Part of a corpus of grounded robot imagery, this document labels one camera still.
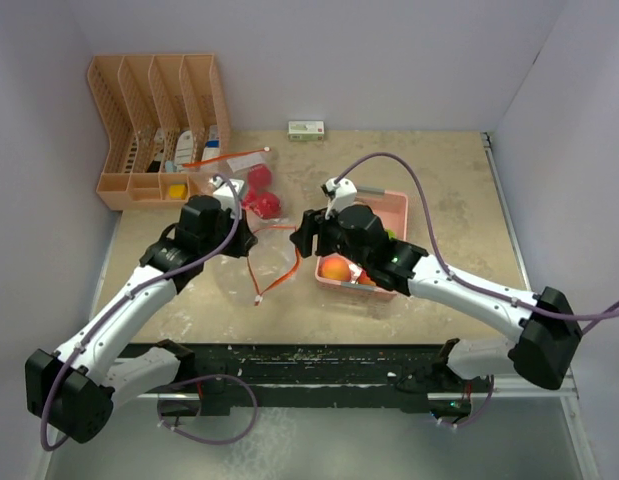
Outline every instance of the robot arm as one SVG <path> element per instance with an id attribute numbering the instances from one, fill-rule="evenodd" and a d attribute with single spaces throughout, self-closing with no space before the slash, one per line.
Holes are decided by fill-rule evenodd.
<path id="1" fill-rule="evenodd" d="M 303 257 L 340 254 L 356 263 L 385 290 L 442 303 L 484 322 L 503 337 L 483 341 L 450 340 L 441 352 L 446 367 L 462 379 L 517 372 L 531 383 L 558 389 L 582 333 L 575 322 L 548 319 L 515 303 L 478 293 L 454 280 L 470 283 L 558 313 L 572 313 L 565 296 L 552 288 L 542 295 L 516 290 L 449 267 L 415 245 L 391 239 L 382 221 L 366 205 L 354 204 L 356 187 L 343 178 L 323 187 L 329 197 L 322 210 L 308 210 L 291 235 Z"/>
<path id="2" fill-rule="evenodd" d="M 231 182 L 240 196 L 244 182 Z M 195 196 L 187 202 L 178 223 L 162 232 L 123 288 L 88 325 L 52 354 L 37 350 L 29 357 L 25 378 L 31 413 L 43 416 L 53 382 L 63 374 L 65 380 L 51 399 L 48 421 L 84 443 L 98 434 L 113 410 L 126 401 L 193 376 L 193 353 L 169 340 L 159 342 L 133 360 L 115 365 L 114 362 L 142 326 L 203 271 L 204 263 L 191 264 L 217 249 L 227 238 L 239 212 L 235 211 L 229 186 L 221 181 L 213 183 L 213 196 Z M 256 241 L 243 212 L 235 235 L 221 253 L 246 256 Z M 151 281 L 161 276 L 165 278 Z M 85 342 L 87 335 L 93 336 Z"/>

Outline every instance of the clear plastic bag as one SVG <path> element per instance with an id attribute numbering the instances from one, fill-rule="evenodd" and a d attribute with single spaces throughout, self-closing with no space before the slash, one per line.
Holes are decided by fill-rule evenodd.
<path id="1" fill-rule="evenodd" d="M 264 147 L 187 163 L 183 167 L 189 172 L 209 175 L 219 172 L 244 180 L 247 192 L 242 199 L 243 208 L 261 220 L 270 221 L 283 218 L 286 212 L 280 186 L 275 181 L 274 156 L 273 149 Z"/>
<path id="2" fill-rule="evenodd" d="M 215 263 L 218 286 L 238 305 L 260 305 L 265 294 L 287 285 L 300 267 L 301 257 L 289 235 L 295 226 L 284 220 L 254 229 L 258 244 L 247 259 L 221 256 Z"/>

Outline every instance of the red plastic object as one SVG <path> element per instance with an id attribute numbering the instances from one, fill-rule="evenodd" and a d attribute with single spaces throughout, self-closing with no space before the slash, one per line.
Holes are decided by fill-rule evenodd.
<path id="1" fill-rule="evenodd" d="M 250 188 L 247 192 L 247 195 L 245 195 L 245 198 L 243 198 L 242 200 L 242 206 L 245 208 L 251 207 L 251 205 L 253 205 L 256 200 L 258 200 L 258 194 L 254 189 Z"/>
<path id="2" fill-rule="evenodd" d="M 273 175 L 271 174 L 271 170 L 269 170 L 267 166 L 262 163 L 252 167 L 247 174 L 247 183 L 249 184 L 249 187 L 255 189 L 256 191 L 269 188 L 272 180 Z"/>
<path id="3" fill-rule="evenodd" d="M 263 220 L 280 216 L 280 199 L 271 192 L 264 192 L 252 204 L 251 210 Z"/>

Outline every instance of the orange fruit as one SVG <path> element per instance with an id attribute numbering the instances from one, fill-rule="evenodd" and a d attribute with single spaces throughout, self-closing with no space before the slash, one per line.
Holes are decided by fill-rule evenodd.
<path id="1" fill-rule="evenodd" d="M 374 282 L 373 280 L 369 278 L 369 275 L 367 275 L 367 272 L 362 272 L 360 274 L 360 276 L 358 277 L 358 283 L 360 285 L 370 285 L 372 287 L 376 286 L 376 282 Z"/>
<path id="2" fill-rule="evenodd" d="M 320 276 L 339 282 L 351 281 L 349 263 L 340 256 L 325 258 L 320 264 Z"/>

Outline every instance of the pink basket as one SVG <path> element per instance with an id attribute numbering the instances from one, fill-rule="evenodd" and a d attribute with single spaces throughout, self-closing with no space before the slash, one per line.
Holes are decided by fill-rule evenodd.
<path id="1" fill-rule="evenodd" d="M 370 187 L 358 187 L 358 195 L 356 202 L 368 205 L 373 212 L 380 217 L 382 224 L 386 229 L 393 231 L 399 240 L 407 239 L 407 207 L 409 199 L 404 193 L 386 192 L 381 189 Z M 318 285 L 329 290 L 337 290 L 339 292 L 352 295 L 377 298 L 379 300 L 389 301 L 393 299 L 397 293 L 388 292 L 382 288 L 373 287 L 371 285 L 360 285 L 352 282 L 340 282 L 338 280 L 330 280 L 320 275 L 320 266 L 325 258 L 318 258 L 316 264 L 316 280 Z"/>

